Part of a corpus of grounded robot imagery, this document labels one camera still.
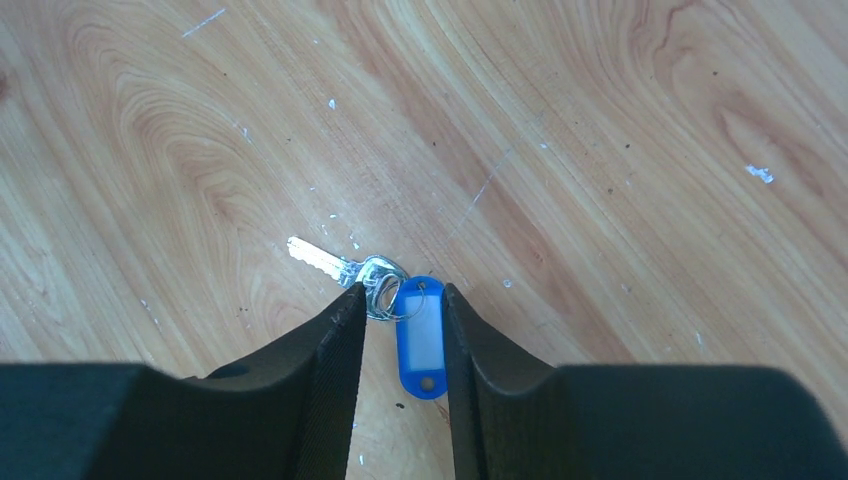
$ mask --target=scratch mark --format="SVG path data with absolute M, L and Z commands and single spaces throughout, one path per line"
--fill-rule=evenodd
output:
M 527 122 L 527 126 L 533 124 L 534 122 L 538 122 L 542 118 L 544 113 L 545 112 L 540 112 L 538 115 L 536 115 L 536 117 L 533 120 Z M 524 128 L 524 133 L 522 133 L 518 137 L 518 140 L 516 140 L 515 143 L 513 143 L 512 145 L 510 145 L 509 148 L 506 149 L 506 152 L 504 152 L 503 157 L 501 157 L 501 159 L 498 161 L 498 163 L 495 164 L 495 168 L 492 170 L 492 173 L 490 173 L 489 176 L 486 177 L 486 181 L 483 182 L 483 186 L 480 187 L 480 191 L 477 192 L 477 195 L 474 197 L 474 200 L 471 200 L 471 204 L 468 205 L 468 208 L 465 209 L 465 213 L 462 214 L 462 218 L 459 219 L 459 223 L 456 224 L 456 227 L 454 227 L 453 231 L 450 233 L 450 235 L 448 235 L 447 240 L 450 240 L 451 238 L 453 238 L 453 236 L 456 235 L 456 232 L 458 232 L 459 229 L 462 228 L 462 225 L 465 224 L 465 221 L 468 220 L 468 216 L 471 215 L 471 211 L 474 210 L 474 207 L 477 205 L 477 202 L 480 200 L 480 197 L 483 196 L 483 192 L 486 191 L 486 187 L 488 187 L 489 184 L 492 183 L 492 180 L 495 178 L 495 175 L 498 174 L 498 170 L 501 169 L 501 167 L 509 159 L 510 154 L 512 154 L 512 152 L 515 150 L 515 145 L 518 145 L 519 143 L 521 143 L 521 141 L 524 140 L 525 135 L 527 135 L 527 128 L 526 127 Z
M 760 177 L 763 183 L 771 183 L 774 181 L 774 176 L 768 173 L 768 168 L 757 168 L 753 165 L 748 165 L 745 167 L 745 170 L 755 177 Z
M 183 34 L 183 38 L 186 38 L 187 36 L 191 35 L 192 33 L 194 33 L 194 32 L 196 32 L 196 31 L 200 30 L 200 29 L 201 29 L 201 28 L 203 28 L 203 27 L 205 27 L 207 23 L 209 23 L 209 22 L 211 22 L 212 20 L 215 20 L 216 18 L 220 17 L 220 16 L 221 16 L 221 15 L 223 15 L 223 14 L 224 14 L 224 12 L 226 12 L 226 11 L 227 11 L 227 9 L 226 9 L 226 8 L 222 8 L 222 9 L 218 10 L 218 11 L 217 11 L 217 12 L 215 12 L 215 13 L 214 13 L 211 17 L 209 17 L 209 18 L 207 18 L 206 20 L 204 20 L 204 21 L 202 21 L 202 22 L 198 23 L 198 24 L 197 24 L 197 26 L 195 26 L 195 27 L 194 27 L 194 28 L 192 28 L 191 30 L 189 30 L 189 31 L 187 31 L 186 33 L 184 33 L 184 34 Z

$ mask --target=blue key tag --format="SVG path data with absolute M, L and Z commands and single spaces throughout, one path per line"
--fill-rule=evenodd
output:
M 395 297 L 400 383 L 422 400 L 448 391 L 442 340 L 444 288 L 435 278 L 413 277 L 398 287 Z

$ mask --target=white spot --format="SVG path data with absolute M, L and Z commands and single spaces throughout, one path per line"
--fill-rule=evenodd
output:
M 771 183 L 774 181 L 774 176 L 768 173 L 768 168 L 757 168 L 753 165 L 748 165 L 745 167 L 745 170 L 748 170 L 748 173 L 755 177 L 760 177 L 764 183 Z
M 221 16 L 221 15 L 223 15 L 223 13 L 224 13 L 224 12 L 226 12 L 226 11 L 227 11 L 227 9 L 226 9 L 226 8 L 222 8 L 222 9 L 218 10 L 218 11 L 217 11 L 217 12 L 215 12 L 215 13 L 214 13 L 211 17 L 209 17 L 209 18 L 207 18 L 206 20 L 204 20 L 204 21 L 202 21 L 202 22 L 198 23 L 198 24 L 197 24 L 197 26 L 195 26 L 195 27 L 194 27 L 194 28 L 192 28 L 191 30 L 189 30 L 189 31 L 187 31 L 186 33 L 184 33 L 184 34 L 183 34 L 183 38 L 185 38 L 185 37 L 187 37 L 187 36 L 191 35 L 192 33 L 194 33 L 194 32 L 196 32 L 196 31 L 200 30 L 201 28 L 203 28 L 204 26 L 206 26 L 206 24 L 207 24 L 207 23 L 209 23 L 209 22 L 211 22 L 212 20 L 215 20 L 216 18 L 220 17 L 220 16 Z

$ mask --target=key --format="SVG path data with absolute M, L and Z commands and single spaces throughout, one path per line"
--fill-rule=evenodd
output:
M 289 238 L 287 245 L 289 255 L 326 273 L 342 288 L 362 282 L 368 316 L 377 320 L 392 318 L 394 298 L 385 302 L 383 296 L 395 284 L 400 285 L 409 279 L 400 265 L 382 255 L 371 255 L 362 263 L 343 260 L 298 237 Z

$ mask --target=wood grain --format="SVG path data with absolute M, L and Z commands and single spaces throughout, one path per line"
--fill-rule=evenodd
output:
M 205 375 L 339 293 L 299 235 L 550 363 L 786 369 L 848 434 L 844 2 L 0 8 L 0 360 Z M 396 371 L 370 324 L 349 476 L 451 477 Z

